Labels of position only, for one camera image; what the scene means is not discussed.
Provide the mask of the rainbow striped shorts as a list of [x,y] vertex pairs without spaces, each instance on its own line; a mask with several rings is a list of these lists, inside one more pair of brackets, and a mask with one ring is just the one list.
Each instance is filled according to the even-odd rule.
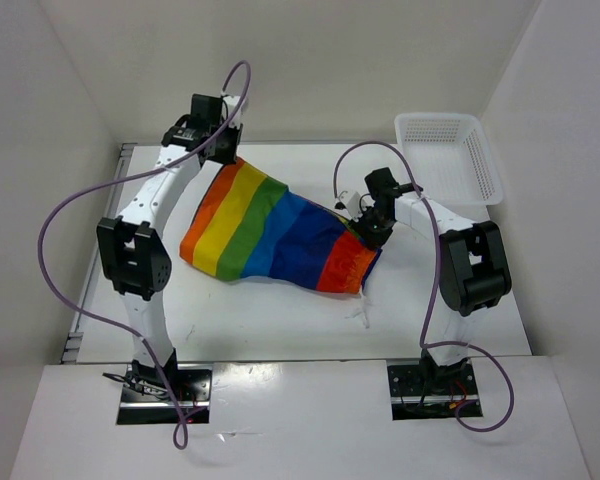
[[243,159],[209,184],[179,256],[223,282],[266,277],[331,294],[356,294],[381,252],[346,220]]

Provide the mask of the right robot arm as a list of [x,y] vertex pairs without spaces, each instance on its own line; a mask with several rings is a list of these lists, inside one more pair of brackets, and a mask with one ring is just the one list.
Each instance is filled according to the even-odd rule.
[[424,395],[455,384],[467,364],[469,345],[487,311],[512,288],[499,227],[462,217],[424,194],[414,183],[398,183],[388,168],[365,177],[368,192],[344,191],[337,206],[372,247],[383,246],[399,223],[433,242],[435,305],[428,320],[418,378]]

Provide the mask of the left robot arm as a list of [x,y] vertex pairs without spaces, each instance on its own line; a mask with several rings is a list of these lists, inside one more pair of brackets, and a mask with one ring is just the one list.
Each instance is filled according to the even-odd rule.
[[119,294],[134,330],[128,385],[165,400],[180,385],[176,349],[166,325],[163,291],[172,261],[162,242],[166,223],[206,161],[236,161],[246,95],[193,95],[189,113],[165,133],[154,174],[114,218],[96,228],[104,276]]

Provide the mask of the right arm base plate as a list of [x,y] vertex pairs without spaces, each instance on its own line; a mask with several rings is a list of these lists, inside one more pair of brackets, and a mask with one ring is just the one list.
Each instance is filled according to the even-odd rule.
[[417,360],[387,364],[393,421],[483,416],[473,366],[437,380],[426,380]]

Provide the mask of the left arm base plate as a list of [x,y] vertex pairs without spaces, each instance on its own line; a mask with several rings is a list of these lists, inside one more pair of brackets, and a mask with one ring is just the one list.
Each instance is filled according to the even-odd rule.
[[[122,384],[117,425],[178,423],[174,402],[159,381],[141,380],[132,365],[127,366],[124,375],[105,373],[104,376]],[[212,378],[211,364],[178,365],[172,389],[188,425],[209,423]]]

